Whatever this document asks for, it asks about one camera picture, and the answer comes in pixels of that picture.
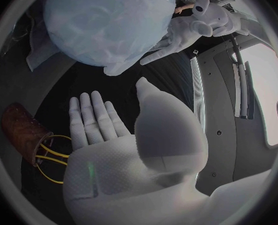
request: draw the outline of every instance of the black fabric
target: black fabric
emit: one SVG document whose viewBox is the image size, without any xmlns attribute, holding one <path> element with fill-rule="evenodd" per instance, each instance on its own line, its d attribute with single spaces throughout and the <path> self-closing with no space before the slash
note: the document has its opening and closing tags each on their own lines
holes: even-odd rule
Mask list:
<svg viewBox="0 0 278 225">
<path fill-rule="evenodd" d="M 120 76 L 106 76 L 102 67 L 82 63 L 72 66 L 56 83 L 42 102 L 35 118 L 54 134 L 70 136 L 69 100 L 81 93 L 100 92 L 104 101 L 111 101 L 133 134 L 134 123 L 140 112 L 135 84 L 146 77 L 160 90 L 168 92 L 193 110 L 193 83 L 190 60 L 184 52 L 174 53 L 151 64 L 136 63 Z M 71 143 L 55 139 L 53 150 L 69 154 Z M 62 181 L 64 165 L 44 161 L 42 170 L 51 178 Z M 43 214 L 60 225 L 74 224 L 65 208 L 62 185 L 43 177 L 37 168 L 22 161 L 22 193 Z"/>
</svg>

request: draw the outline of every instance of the bright window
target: bright window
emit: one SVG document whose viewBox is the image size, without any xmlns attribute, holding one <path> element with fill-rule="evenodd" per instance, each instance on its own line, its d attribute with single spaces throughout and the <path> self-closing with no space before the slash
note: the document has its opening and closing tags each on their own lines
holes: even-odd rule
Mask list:
<svg viewBox="0 0 278 225">
<path fill-rule="evenodd" d="M 253 88 L 262 110 L 266 140 L 270 146 L 278 144 L 278 58 L 263 44 L 240 51 L 243 61 L 249 61 Z"/>
</svg>

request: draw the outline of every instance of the yellow wire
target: yellow wire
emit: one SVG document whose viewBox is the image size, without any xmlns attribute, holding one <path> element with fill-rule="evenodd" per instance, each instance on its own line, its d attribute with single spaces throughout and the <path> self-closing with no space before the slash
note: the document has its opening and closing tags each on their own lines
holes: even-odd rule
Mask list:
<svg viewBox="0 0 278 225">
<path fill-rule="evenodd" d="M 48 160 L 52 160 L 54 162 L 57 162 L 57 163 L 60 163 L 60 164 L 63 164 L 63 165 L 68 165 L 66 162 L 64 161 L 60 161 L 58 159 L 55 159 L 53 157 L 49 157 L 49 156 L 41 156 L 41 155 L 36 155 L 36 158 L 40 158 L 40 159 L 48 159 Z"/>
<path fill-rule="evenodd" d="M 66 139 L 72 140 L 70 137 L 64 136 L 64 135 L 51 135 L 51 136 L 47 137 L 47 139 L 51 139 L 51 138 L 66 138 Z"/>
<path fill-rule="evenodd" d="M 37 164 L 37 166 L 38 166 L 38 169 L 40 170 L 41 174 L 42 174 L 45 178 L 49 179 L 50 181 L 52 181 L 52 182 L 54 182 L 54 183 L 56 183 L 56 184 L 64 184 L 63 181 L 56 181 L 56 180 L 53 180 L 52 178 L 48 177 L 46 174 L 43 173 L 43 171 L 40 169 L 40 167 L 39 167 L 38 164 Z"/>
<path fill-rule="evenodd" d="M 57 152 L 57 151 L 53 151 L 53 150 L 47 148 L 47 147 L 46 147 L 45 145 L 43 145 L 42 143 L 41 143 L 41 147 L 44 148 L 46 151 L 48 151 L 48 152 L 50 152 L 51 154 L 54 154 L 54 155 L 56 155 L 56 156 L 60 156 L 60 157 L 63 157 L 63 158 L 68 158 L 68 157 L 69 157 L 69 155 L 62 154 L 62 153 L 59 153 L 59 152 Z"/>
</svg>

